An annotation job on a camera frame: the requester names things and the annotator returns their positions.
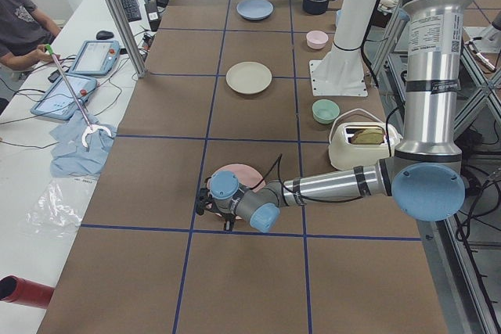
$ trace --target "silver robot arm segment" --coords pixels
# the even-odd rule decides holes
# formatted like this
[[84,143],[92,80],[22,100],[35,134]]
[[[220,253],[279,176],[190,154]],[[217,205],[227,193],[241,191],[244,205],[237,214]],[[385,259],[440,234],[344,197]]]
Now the silver robot arm segment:
[[374,194],[393,196],[404,212],[423,221],[439,221],[458,211],[464,184],[458,174],[461,150],[454,144],[453,123],[463,12],[472,1],[402,0],[410,16],[409,60],[404,137],[395,156],[372,167],[273,181],[259,192],[222,171],[211,179],[213,206],[233,223],[239,215],[261,232],[275,224],[279,207]]

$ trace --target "small bowl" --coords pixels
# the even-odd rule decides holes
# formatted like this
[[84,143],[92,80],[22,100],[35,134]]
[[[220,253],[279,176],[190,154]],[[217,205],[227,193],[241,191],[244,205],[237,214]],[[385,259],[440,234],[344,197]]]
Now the small bowl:
[[330,124],[339,116],[339,106],[329,99],[319,99],[312,106],[313,118],[320,124]]
[[309,48],[320,50],[329,41],[329,36],[323,31],[309,31],[306,34],[306,44]]

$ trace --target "keyboard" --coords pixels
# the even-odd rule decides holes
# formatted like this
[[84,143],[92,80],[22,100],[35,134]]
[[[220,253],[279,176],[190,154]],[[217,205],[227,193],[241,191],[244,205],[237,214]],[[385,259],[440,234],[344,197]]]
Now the keyboard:
[[122,7],[124,8],[125,15],[127,16],[127,21],[141,20],[141,12],[139,11],[138,0],[120,0]]

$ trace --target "blue cloth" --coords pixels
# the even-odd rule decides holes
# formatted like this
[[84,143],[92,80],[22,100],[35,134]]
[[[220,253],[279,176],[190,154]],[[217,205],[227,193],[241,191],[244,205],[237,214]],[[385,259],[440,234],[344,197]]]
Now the blue cloth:
[[[99,124],[96,117],[88,115],[91,124]],[[113,145],[117,129],[108,127],[112,138],[105,131],[97,131],[87,136],[88,149],[81,144],[87,124],[80,111],[75,111],[70,120],[53,129],[50,134],[59,142],[51,151],[52,162],[50,172],[53,177],[60,178],[72,174],[100,174],[103,169],[108,152]]]

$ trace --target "computer mouse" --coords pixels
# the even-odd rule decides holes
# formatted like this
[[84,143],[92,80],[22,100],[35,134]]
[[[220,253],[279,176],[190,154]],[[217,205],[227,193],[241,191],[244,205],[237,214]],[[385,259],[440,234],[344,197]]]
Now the computer mouse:
[[111,31],[98,31],[96,34],[96,39],[103,40],[103,39],[110,39],[113,38],[115,34],[113,34]]

